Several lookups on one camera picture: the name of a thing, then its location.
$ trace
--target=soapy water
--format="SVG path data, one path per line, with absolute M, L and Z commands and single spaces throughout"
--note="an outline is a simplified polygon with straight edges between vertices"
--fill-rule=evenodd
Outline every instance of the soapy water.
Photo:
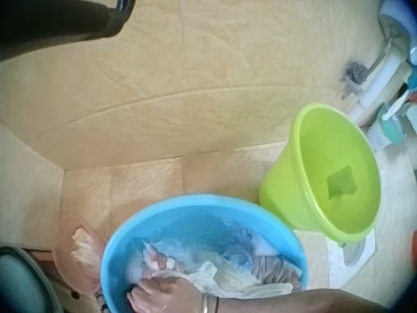
M 204 226 L 197 221 L 204 221 Z M 187 272 L 195 271 L 205 261 L 201 256 L 206 252 L 215 253 L 249 272 L 253 269 L 253 256 L 279 254 L 265 238 L 239 222 L 213 215 L 201 215 L 199 218 L 194 216 L 193 223 L 180 220 L 150 236 L 138 237 L 128 243 L 130 253 L 125 279 L 129 285 L 137 284 L 143 277 L 146 268 L 143 251 L 147 243 L 165 256 L 173 257 L 184 264 Z
M 233 243 L 242 244 L 245 247 L 244 251 L 250 255 L 253 252 L 250 239 L 254 235 L 261 234 L 266 239 L 263 242 L 270 243 L 267 245 L 268 248 L 279 252 L 282 259 L 299 268 L 305 267 L 300 251 L 294 249 L 292 243 L 289 244 L 292 239 L 289 239 L 285 232 L 281 234 L 275 225 L 259 218 L 247 219 L 246 215 L 239 210 L 223 212 L 218 207 L 207 207 L 205 212 L 201 212 L 198 207 L 190 207 L 150 216 L 135 228 L 119 232 L 117 248 L 113 247 L 107 266 L 102 267 L 102 271 L 106 271 L 108 292 L 112 294 L 116 307 L 121 312 L 131 312 L 130 305 L 126 301 L 126 292 L 132 289 L 132 284 L 137 284 L 141 279 L 141 273 L 136 273 L 137 277 L 132 279 L 126 272 L 134 258 L 139 260 L 136 264 L 142 263 L 138 256 L 145 248 L 144 242 L 155 244 L 170 239 L 189 248 L 204 249 L 207 252 L 224 254 L 226 257 L 228 249 L 232 251 Z M 236 256 L 233 252 L 229 254 L 230 257 Z M 230 260 L 233 263 L 242 262 L 234 261 L 232 258 Z M 300 281 L 306 281 L 304 273 Z

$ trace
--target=bracelet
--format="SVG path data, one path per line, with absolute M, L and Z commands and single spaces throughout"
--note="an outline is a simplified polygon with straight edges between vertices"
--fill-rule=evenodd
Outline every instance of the bracelet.
M 219 298 L 204 293 L 201 300 L 201 313 L 217 313 L 219 308 Z
M 209 297 L 206 293 L 202 294 L 201 313 L 209 313 Z

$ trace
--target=tiled floor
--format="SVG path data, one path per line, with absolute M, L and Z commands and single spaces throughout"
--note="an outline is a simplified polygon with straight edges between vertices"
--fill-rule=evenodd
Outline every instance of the tiled floor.
M 256 202 L 262 176 L 284 147 L 282 142 L 101 170 L 68 171 L 61 214 L 81 214 L 109 235 L 144 206 L 183 193 L 214 192 Z M 382 179 L 377 252 L 344 287 L 385 305 L 395 299 L 412 274 L 410 240 L 417 228 L 417 185 L 407 151 L 410 148 L 394 147 L 377 155 Z M 305 231 L 297 235 L 309 261 L 310 288 L 327 288 L 324 236 Z
M 3 147 L 8 149 L 1 155 L 1 177 L 5 179 L 1 180 L 0 199 L 7 209 L 0 210 L 0 240 L 38 247 L 50 246 L 52 226 L 59 216 L 67 214 L 83 216 L 109 237 L 146 205 L 183 193 L 215 192 L 256 202 L 262 176 L 285 147 L 281 142 L 64 174 L 5 127 L 1 136 Z M 377 154 L 382 179 L 381 211 L 375 226 L 377 252 L 344 287 L 386 305 L 412 274 L 410 240 L 417 228 L 412 163 L 415 143 L 411 140 L 404 147 L 389 147 Z M 297 235 L 309 262 L 310 288 L 328 287 L 324 236 L 304 231 Z M 92 299 L 77 304 L 69 294 L 59 293 L 71 306 L 80 306 L 80 312 L 93 312 Z
M 143 207 L 184 193 L 257 201 L 257 187 L 285 143 L 111 168 L 67 171 L 61 215 L 81 215 L 109 237 Z

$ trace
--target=green bucket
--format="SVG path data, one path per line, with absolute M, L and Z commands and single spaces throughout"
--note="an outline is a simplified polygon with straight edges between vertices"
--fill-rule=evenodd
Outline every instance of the green bucket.
M 259 203 L 297 230 L 361 241 L 379 210 L 381 182 L 362 131 L 323 104 L 304 107 L 284 151 L 266 174 Z

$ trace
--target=bathroom floor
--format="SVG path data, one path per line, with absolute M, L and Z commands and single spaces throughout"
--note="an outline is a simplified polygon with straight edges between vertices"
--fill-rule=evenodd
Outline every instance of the bathroom floor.
M 19 176 L 19 171 L 25 172 L 24 166 L 28 163 L 24 155 L 36 153 L 6 130 L 2 131 L 2 140 L 10 147 L 8 151 L 14 151 L 14 158 L 20 155 L 21 166 L 14 170 L 13 166 L 8 167 Z M 183 193 L 215 192 L 257 201 L 257 187 L 262 176 L 284 147 L 285 142 L 280 142 L 187 158 L 65 173 L 50 168 L 51 164 L 38 165 L 35 171 L 47 175 L 43 182 L 50 182 L 51 192 L 53 188 L 57 189 L 58 209 L 51 206 L 49 214 L 39 216 L 38 206 L 46 204 L 41 199 L 38 203 L 28 204 L 28 210 L 22 216 L 12 209 L 16 200 L 10 200 L 8 214 L 1 219 L 7 221 L 7 225 L 2 225 L 0 230 L 6 231 L 0 235 L 2 240 L 11 243 L 49 246 L 53 223 L 59 216 L 73 214 L 83 216 L 103 235 L 110 236 L 144 206 Z M 377 251 L 343 288 L 385 305 L 395 299 L 397 290 L 405 286 L 413 273 L 410 240 L 417 228 L 417 184 L 413 172 L 413 166 L 417 164 L 410 156 L 415 156 L 413 151 L 416 149 L 417 140 L 414 139 L 407 146 L 389 147 L 377 154 L 382 179 L 381 211 L 375 227 Z M 56 184 L 60 183 L 60 175 L 64 175 L 62 191 L 60 185 L 54 186 L 54 180 Z M 22 177 L 19 184 L 24 183 L 25 177 Z M 7 197 L 2 198 L 2 202 L 7 201 Z M 305 231 L 298 231 L 297 235 L 309 261 L 310 288 L 328 287 L 325 237 Z M 70 302 L 77 310 L 84 308 L 88 312 L 88 307 L 95 307 L 92 299 L 75 301 L 63 290 L 59 295 L 62 301 Z
M 115 38 L 2 64 L 0 241 L 49 248 L 67 214 L 109 237 L 146 205 L 183 193 L 256 202 L 285 147 L 270 142 L 287 138 L 308 102 L 348 112 L 341 69 L 370 64 L 381 43 L 378 0 L 278 2 L 140 1 Z M 177 155 L 186 156 L 168 158 Z M 412 274 L 416 157 L 415 138 L 377 155 L 377 251 L 343 288 L 386 305 Z M 325 237 L 297 235 L 310 288 L 328 287 Z M 97 312 L 94 299 L 55 287 L 69 311 Z

